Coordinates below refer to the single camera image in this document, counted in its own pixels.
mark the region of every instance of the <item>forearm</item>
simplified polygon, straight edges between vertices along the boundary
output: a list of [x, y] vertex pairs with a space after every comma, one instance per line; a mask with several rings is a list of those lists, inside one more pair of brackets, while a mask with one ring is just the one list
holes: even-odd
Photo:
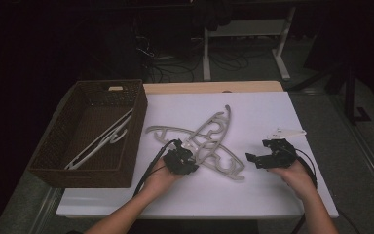
[[302, 200], [309, 234], [338, 233], [318, 193]]
[[139, 193], [130, 199], [120, 209], [101, 220], [86, 234], [121, 234], [127, 233], [142, 211], [152, 202], [155, 197], [149, 194]]

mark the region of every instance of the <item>white tabletop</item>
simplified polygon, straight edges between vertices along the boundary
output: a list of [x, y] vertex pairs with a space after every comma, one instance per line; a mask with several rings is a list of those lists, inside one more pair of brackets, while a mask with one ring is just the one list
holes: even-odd
[[[245, 164], [244, 169], [239, 173], [239, 176], [244, 176], [245, 179], [232, 180], [201, 165], [196, 172], [186, 175], [167, 194], [147, 207], [140, 218], [260, 219], [303, 214], [300, 200], [277, 175], [263, 169], [256, 169], [254, 163], [248, 162], [245, 157], [245, 153], [270, 154], [270, 149], [263, 146], [262, 140], [277, 128], [303, 129], [288, 93], [148, 95], [147, 97], [148, 108], [140, 137], [132, 187], [67, 188], [57, 208], [57, 215], [69, 217], [109, 215], [131, 198], [149, 163], [163, 147], [154, 139], [153, 133], [145, 132], [147, 127], [164, 125], [195, 131], [214, 113], [225, 112], [226, 104], [231, 107], [232, 118], [222, 144]], [[184, 139], [186, 135], [174, 134], [172, 137]], [[332, 217], [338, 216], [306, 137], [294, 136], [287, 140], [311, 157], [317, 171], [318, 193], [329, 214]]]

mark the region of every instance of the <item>brown wicker basket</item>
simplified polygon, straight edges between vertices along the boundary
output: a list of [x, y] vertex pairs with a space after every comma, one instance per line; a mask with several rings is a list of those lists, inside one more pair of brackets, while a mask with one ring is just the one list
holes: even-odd
[[[80, 81], [65, 95], [28, 165], [52, 187], [130, 187], [147, 110], [141, 80]], [[76, 170], [65, 166], [133, 108], [126, 135]]]

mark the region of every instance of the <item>table leg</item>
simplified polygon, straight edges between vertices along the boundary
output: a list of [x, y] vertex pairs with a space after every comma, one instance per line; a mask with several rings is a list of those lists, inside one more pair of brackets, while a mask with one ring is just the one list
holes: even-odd
[[210, 61], [208, 59], [208, 31], [205, 29], [205, 52], [203, 54], [203, 79], [211, 81]]
[[284, 43], [286, 42], [287, 35], [293, 20], [294, 12], [296, 11], [295, 7], [290, 8], [287, 15], [286, 21], [283, 25], [283, 30], [281, 31], [280, 40], [278, 46], [272, 50], [273, 56], [275, 57], [276, 64], [278, 65], [281, 78], [285, 81], [290, 79], [290, 75], [287, 71], [286, 66], [284, 65], [283, 59], [281, 58], [281, 52], [284, 48]]

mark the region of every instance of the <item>table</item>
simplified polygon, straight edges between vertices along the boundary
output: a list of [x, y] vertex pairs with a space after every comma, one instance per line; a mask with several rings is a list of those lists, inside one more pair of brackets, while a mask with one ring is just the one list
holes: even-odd
[[[257, 170], [254, 164], [246, 162], [244, 156], [245, 152], [256, 153], [256, 155], [270, 153], [262, 146], [261, 139], [275, 130], [272, 126], [301, 128], [288, 94], [282, 91], [279, 82], [145, 84], [145, 90], [149, 99], [149, 107], [144, 129], [151, 124], [169, 126], [184, 124], [182, 127], [194, 131], [194, 126], [205, 121], [206, 116], [214, 110], [224, 111], [224, 103], [228, 102], [232, 107], [232, 126], [222, 143], [231, 147], [230, 149], [245, 164], [240, 172], [240, 176], [245, 176], [245, 179], [231, 180], [209, 168], [200, 166], [195, 173], [187, 175], [188, 178], [181, 179], [164, 197], [152, 203], [144, 210], [140, 218], [260, 219], [295, 217], [303, 213], [300, 200], [290, 188], [276, 175]], [[202, 105], [190, 108], [185, 105], [186, 108], [168, 112], [168, 106], [174, 106], [175, 103], [186, 99], [192, 103], [200, 101]], [[243, 103], [252, 103], [252, 105], [243, 105]], [[197, 112], [194, 118], [188, 118], [189, 121], [181, 121], [182, 123], [178, 121], [183, 116], [189, 116], [192, 111]], [[259, 122], [246, 122], [253, 119]], [[309, 143], [304, 136], [294, 137], [289, 139], [289, 142], [312, 156]], [[160, 147], [161, 145], [153, 140], [152, 134], [142, 134], [130, 189], [67, 188], [62, 195], [56, 214], [67, 217], [94, 217], [110, 214], [131, 197], [140, 176]], [[315, 158], [313, 156], [311, 158], [317, 169], [318, 192], [329, 214], [336, 217], [338, 213], [318, 165], [316, 165]]]
[[205, 81], [211, 80], [210, 62], [208, 58], [208, 39], [209, 37], [221, 36], [256, 36], [256, 35], [279, 35], [280, 40], [275, 49], [272, 50], [276, 65], [278, 66], [281, 78], [284, 81], [290, 79], [289, 72], [281, 58], [284, 43], [287, 39], [291, 22], [296, 7], [290, 7], [286, 19], [253, 19], [253, 20], [233, 20], [228, 25], [220, 26], [217, 31], [211, 32], [205, 29], [204, 33], [204, 55], [203, 72]]

